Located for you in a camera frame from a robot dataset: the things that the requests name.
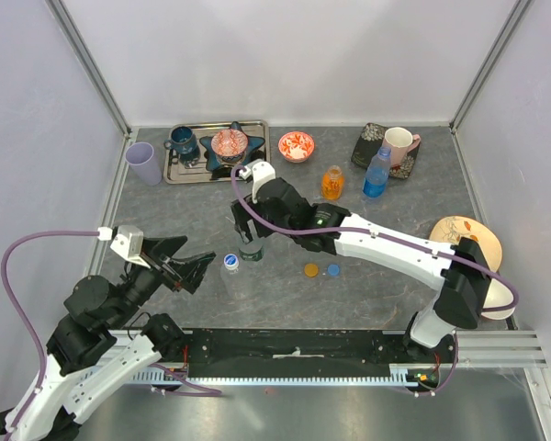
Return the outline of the blue label water bottle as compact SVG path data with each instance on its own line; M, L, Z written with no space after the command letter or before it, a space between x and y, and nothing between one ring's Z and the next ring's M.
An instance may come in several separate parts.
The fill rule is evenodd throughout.
M390 154L388 147L381 146L367 167L363 184L367 198L378 198L384 193L391 168Z

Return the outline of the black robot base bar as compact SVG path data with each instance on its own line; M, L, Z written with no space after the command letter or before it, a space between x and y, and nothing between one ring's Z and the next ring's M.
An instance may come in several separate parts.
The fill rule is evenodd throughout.
M195 377L333 377L389 373L392 365L442 366L453 360L445 338L427 349L402 332L197 328L180 337L164 362Z

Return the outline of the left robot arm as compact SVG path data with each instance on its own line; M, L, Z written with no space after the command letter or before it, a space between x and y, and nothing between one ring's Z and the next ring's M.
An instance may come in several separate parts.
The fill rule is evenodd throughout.
M188 335L164 314L153 315L122 351L89 379L83 376L117 343L125 326L159 287L195 293L214 252L177 258L185 236L145 238L134 226L93 233L125 262L117 285L86 276L65 300L66 315L46 344L37 343L39 372L18 405L0 412L6 440L72 440L91 413L133 374L160 360L181 357Z

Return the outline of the green label clear bottle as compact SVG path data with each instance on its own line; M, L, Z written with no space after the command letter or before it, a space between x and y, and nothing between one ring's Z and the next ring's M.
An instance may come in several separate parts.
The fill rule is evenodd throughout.
M249 238L245 233L238 239L240 258L247 262L259 262L264 257L264 240L258 237Z

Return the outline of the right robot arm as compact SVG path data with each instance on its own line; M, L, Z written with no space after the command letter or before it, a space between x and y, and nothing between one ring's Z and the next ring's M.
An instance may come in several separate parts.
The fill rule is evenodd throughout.
M248 242L278 232L309 252L371 262L435 290L401 341L412 361L425 360L453 331L478 327L491 278L472 239L438 243L395 232L330 203L310 204L282 178L263 184L256 195L236 198L231 212L236 232Z

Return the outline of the orange juice bottle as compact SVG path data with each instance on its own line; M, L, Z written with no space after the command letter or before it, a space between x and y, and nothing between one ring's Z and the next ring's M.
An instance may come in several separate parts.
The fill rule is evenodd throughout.
M330 166L321 180L321 194L327 200L337 200L343 192L344 176L340 166Z

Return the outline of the blue bottle cap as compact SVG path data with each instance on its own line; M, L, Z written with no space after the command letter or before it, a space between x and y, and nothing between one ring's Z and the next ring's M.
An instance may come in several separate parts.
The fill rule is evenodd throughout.
M327 273L331 277L338 277L341 273L341 268L336 264L330 264L327 267Z

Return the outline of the orange bottle cap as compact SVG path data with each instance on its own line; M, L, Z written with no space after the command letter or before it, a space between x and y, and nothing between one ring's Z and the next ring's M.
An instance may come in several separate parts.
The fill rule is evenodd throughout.
M306 277L316 277L320 270L316 264L308 263L304 266L304 274Z

